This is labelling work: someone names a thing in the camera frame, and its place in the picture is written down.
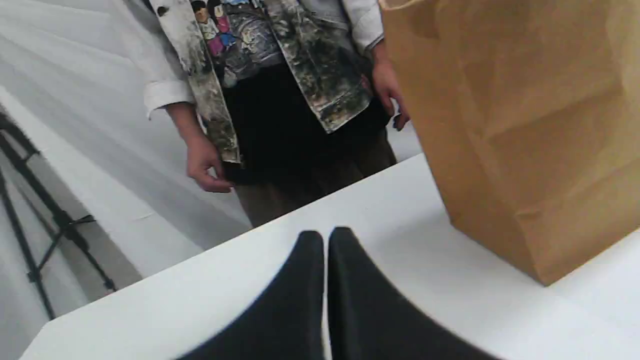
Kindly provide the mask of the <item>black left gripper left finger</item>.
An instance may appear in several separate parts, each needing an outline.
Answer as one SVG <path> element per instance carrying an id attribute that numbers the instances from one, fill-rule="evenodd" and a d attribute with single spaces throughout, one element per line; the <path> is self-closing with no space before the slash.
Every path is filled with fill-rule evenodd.
<path id="1" fill-rule="evenodd" d="M 322 360 L 323 238 L 302 231 L 270 284 L 224 330 L 184 360 Z"/>

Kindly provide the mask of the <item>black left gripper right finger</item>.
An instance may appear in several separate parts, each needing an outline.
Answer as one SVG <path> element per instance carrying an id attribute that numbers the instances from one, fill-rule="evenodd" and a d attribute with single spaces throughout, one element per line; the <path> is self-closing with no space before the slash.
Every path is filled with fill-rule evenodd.
<path id="1" fill-rule="evenodd" d="M 334 360 L 491 360 L 402 295 L 355 233 L 329 237 L 327 319 Z"/>

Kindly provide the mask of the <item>person's right hand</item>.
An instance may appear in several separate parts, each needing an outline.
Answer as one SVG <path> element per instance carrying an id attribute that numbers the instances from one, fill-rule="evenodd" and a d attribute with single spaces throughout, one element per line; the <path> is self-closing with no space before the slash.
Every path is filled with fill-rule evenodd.
<path id="1" fill-rule="evenodd" d="M 186 136 L 187 175 L 203 190 L 210 193 L 230 193 L 233 185 L 224 175 L 218 151 L 204 134 Z"/>

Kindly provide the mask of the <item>person's left hand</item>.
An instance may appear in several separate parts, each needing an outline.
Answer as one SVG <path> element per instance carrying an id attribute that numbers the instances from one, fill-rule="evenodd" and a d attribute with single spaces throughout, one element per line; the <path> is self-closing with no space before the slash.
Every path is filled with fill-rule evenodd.
<path id="1" fill-rule="evenodd" d="M 393 121 L 393 128 L 397 132 L 402 131 L 410 121 L 410 114 L 397 75 L 388 59 L 374 60 L 372 79 L 378 98 Z"/>

